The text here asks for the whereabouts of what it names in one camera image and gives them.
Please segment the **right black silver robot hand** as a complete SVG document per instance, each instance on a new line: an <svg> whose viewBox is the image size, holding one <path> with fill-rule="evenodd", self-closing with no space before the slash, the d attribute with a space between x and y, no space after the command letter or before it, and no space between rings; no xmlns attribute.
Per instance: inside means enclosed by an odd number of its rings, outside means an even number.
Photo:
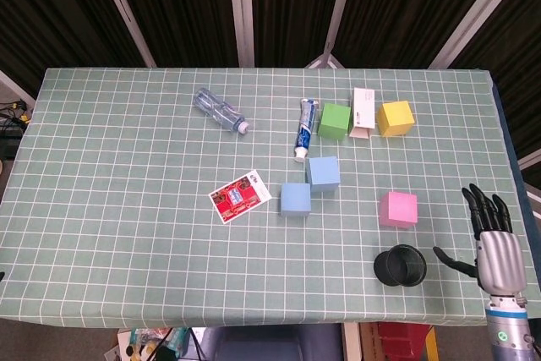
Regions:
<svg viewBox="0 0 541 361"><path fill-rule="evenodd" d="M522 249L513 233L506 203L497 195L490 198L475 184L462 188L471 214L476 259L471 265L454 260L434 246L436 257L446 266L477 280L491 296L511 297L527 286Z"/></svg>

